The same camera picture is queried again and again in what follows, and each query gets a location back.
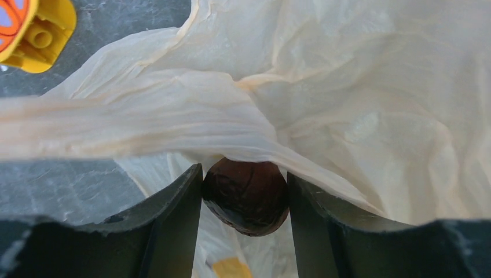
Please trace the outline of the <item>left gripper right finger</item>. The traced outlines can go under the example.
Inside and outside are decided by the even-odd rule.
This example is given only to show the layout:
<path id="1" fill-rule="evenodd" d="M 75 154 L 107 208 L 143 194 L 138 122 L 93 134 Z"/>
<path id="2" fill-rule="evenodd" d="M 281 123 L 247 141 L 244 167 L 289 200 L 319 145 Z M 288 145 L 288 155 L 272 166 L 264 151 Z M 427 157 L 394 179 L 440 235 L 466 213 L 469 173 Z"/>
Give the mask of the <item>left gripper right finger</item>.
<path id="1" fill-rule="evenodd" d="M 365 211 L 289 174 L 300 277 L 489 277 L 490 221 L 411 226 Z"/>

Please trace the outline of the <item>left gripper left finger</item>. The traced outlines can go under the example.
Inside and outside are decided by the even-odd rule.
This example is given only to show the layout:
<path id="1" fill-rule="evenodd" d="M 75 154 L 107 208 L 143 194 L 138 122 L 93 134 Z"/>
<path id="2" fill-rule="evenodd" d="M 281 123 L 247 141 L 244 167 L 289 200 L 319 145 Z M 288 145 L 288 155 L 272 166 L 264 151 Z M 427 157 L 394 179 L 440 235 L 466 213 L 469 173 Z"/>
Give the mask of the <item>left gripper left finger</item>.
<path id="1" fill-rule="evenodd" d="M 191 277 L 202 167 L 98 224 L 1 217 L 2 277 Z"/>

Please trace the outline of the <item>dark brown fake fruit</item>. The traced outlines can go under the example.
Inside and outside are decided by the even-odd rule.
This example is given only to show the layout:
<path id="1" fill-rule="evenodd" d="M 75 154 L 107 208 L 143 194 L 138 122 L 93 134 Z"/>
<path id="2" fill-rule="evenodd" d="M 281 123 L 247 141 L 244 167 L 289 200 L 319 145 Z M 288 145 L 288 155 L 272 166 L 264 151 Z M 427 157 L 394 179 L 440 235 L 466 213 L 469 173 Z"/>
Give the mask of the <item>dark brown fake fruit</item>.
<path id="1" fill-rule="evenodd" d="M 219 220 L 250 237 L 275 232 L 290 211 L 287 182 L 272 162 L 223 158 L 207 172 L 201 195 Z"/>

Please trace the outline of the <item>orange plastic bag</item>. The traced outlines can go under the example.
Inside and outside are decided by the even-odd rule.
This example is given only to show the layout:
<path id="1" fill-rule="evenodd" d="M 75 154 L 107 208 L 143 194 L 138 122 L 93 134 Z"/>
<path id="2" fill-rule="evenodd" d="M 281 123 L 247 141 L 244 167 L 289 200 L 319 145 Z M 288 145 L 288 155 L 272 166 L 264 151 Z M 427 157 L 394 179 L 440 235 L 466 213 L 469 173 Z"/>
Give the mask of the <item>orange plastic bag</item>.
<path id="1" fill-rule="evenodd" d="M 441 221 L 490 276 L 489 1 L 192 1 L 1 102 L 1 159 L 269 160 L 406 224 Z M 481 237 L 466 236 L 470 224 Z"/>

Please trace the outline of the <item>yellow butterfly toy block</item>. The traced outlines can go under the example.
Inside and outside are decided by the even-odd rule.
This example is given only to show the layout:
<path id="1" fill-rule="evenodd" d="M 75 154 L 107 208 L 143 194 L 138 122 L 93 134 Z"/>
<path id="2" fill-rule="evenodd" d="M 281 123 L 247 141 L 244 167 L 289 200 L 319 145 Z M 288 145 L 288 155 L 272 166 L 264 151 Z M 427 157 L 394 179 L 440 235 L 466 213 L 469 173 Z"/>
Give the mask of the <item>yellow butterfly toy block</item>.
<path id="1" fill-rule="evenodd" d="M 32 74 L 49 70 L 76 23 L 70 0 L 1 0 L 1 64 Z"/>

